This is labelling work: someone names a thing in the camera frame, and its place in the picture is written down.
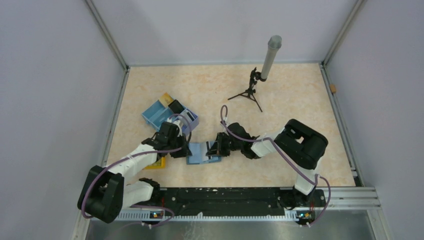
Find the blue leather card holder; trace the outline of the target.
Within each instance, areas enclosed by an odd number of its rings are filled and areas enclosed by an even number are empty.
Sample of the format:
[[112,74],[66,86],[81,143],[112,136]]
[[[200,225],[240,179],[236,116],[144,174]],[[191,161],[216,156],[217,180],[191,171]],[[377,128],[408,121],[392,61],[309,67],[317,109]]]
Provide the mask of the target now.
[[187,165],[202,165],[202,164],[208,164],[206,163],[207,157],[205,156],[205,153],[207,151],[206,142],[191,142],[188,144],[189,150],[191,151],[192,155],[186,157],[186,164]]

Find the blue compartment organizer tray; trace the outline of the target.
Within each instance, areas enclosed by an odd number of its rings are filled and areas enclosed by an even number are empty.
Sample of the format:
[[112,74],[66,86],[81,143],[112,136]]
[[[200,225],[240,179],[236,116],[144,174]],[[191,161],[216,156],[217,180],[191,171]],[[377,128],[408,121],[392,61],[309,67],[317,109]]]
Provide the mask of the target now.
[[[188,120],[188,123],[191,126],[191,130],[194,130],[199,125],[199,117],[189,108],[187,108],[186,106],[184,107],[185,110],[180,115],[184,116]],[[151,127],[153,127],[156,131],[158,131],[160,129],[161,124],[163,122],[166,122],[167,120],[179,120],[182,124],[182,132],[188,135],[189,127],[187,126],[187,122],[180,116],[172,116],[174,114],[176,113],[173,113],[169,109],[169,107],[164,107],[158,99],[150,107],[143,111],[141,113],[141,116],[143,117],[145,122]]]

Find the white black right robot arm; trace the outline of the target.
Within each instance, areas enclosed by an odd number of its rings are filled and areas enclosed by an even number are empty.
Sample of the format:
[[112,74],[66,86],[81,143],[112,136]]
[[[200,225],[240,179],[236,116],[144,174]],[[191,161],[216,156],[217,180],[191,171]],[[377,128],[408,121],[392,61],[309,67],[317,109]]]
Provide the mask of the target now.
[[240,151],[248,159],[260,159],[279,153],[297,173],[292,188],[294,202],[307,206],[313,200],[319,178],[317,167],[329,144],[323,134],[296,119],[290,119],[281,131],[263,136],[250,135],[238,122],[224,129],[217,133],[206,156],[228,157]]

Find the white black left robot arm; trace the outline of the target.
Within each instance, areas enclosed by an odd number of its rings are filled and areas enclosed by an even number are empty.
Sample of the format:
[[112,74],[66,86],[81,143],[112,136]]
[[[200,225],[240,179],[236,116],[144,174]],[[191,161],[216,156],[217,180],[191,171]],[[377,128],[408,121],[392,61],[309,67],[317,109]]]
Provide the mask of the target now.
[[173,116],[159,130],[143,140],[133,151],[107,166],[93,166],[86,176],[77,208],[85,219],[113,222],[123,208],[144,202],[154,207],[160,202],[160,184],[149,178],[129,183],[141,170],[170,155],[183,158],[192,153],[191,134],[182,130],[183,122]]

